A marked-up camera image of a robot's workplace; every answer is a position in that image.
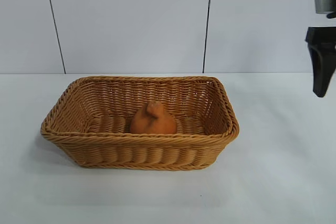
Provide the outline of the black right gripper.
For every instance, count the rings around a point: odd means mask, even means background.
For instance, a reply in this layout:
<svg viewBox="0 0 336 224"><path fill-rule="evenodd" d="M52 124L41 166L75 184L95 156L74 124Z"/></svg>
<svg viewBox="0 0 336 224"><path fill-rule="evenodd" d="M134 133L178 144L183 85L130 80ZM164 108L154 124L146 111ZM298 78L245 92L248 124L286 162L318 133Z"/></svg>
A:
<svg viewBox="0 0 336 224"><path fill-rule="evenodd" d="M335 72L335 36L336 27L309 27L305 38L312 63L313 92L320 98L325 96Z"/></svg>

